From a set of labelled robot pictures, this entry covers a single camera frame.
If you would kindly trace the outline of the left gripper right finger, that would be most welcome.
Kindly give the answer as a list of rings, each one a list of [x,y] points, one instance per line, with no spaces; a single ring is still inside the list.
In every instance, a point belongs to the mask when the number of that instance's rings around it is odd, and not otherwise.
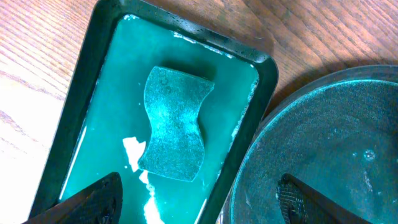
[[[277,183],[277,199],[289,224],[370,224],[288,173]]]

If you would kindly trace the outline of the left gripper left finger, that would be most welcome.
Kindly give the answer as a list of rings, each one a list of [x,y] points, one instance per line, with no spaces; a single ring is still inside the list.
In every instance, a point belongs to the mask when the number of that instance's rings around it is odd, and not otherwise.
[[[111,172],[66,201],[28,219],[24,224],[118,224],[123,204],[123,185]]]

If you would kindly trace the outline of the green scouring sponge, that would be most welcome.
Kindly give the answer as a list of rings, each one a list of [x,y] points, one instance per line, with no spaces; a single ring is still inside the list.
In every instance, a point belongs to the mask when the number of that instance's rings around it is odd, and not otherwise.
[[[142,170],[186,182],[197,176],[205,157],[198,114],[214,83],[188,73],[154,67],[144,88],[150,141],[138,161]]]

